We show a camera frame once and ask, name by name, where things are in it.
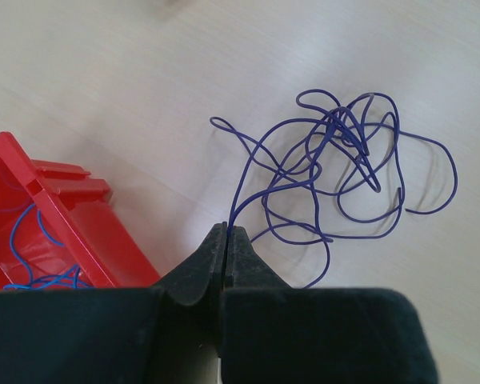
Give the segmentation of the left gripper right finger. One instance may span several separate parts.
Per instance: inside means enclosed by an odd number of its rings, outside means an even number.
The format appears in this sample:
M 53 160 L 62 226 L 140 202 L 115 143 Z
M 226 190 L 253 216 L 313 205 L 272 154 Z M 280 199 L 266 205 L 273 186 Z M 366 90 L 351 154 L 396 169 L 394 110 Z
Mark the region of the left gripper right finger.
M 414 305 L 383 288 L 295 289 L 237 226 L 221 297 L 225 383 L 436 383 Z

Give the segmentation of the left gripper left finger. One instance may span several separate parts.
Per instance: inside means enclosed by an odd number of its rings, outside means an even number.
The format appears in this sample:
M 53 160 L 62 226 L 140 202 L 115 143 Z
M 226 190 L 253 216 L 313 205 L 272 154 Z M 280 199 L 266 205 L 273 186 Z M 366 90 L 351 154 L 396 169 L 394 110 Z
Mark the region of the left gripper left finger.
M 146 288 L 0 293 L 0 383 L 216 383 L 226 232 Z

